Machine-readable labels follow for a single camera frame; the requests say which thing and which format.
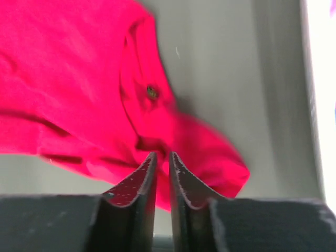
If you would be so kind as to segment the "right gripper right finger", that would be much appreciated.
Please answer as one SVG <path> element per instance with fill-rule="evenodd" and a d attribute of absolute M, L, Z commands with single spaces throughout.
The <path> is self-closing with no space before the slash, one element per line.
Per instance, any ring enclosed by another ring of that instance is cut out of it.
<path fill-rule="evenodd" d="M 228 251 L 225 227 L 217 215 L 228 198 L 206 185 L 176 152 L 169 160 L 170 202 L 175 251 Z"/>

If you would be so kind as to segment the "red t shirt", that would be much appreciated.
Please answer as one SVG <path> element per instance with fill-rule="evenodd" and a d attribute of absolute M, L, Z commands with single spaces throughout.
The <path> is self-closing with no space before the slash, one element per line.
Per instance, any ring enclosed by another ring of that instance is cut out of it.
<path fill-rule="evenodd" d="M 249 179 L 223 136 L 178 109 L 140 3 L 1 1 L 1 153 L 117 184 L 150 152 L 166 211 L 171 152 L 226 197 Z"/>

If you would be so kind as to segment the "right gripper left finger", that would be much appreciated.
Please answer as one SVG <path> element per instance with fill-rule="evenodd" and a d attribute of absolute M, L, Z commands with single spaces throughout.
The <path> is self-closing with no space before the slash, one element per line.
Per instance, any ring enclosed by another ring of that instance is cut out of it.
<path fill-rule="evenodd" d="M 102 194 L 87 251 L 151 251 L 157 155 Z"/>

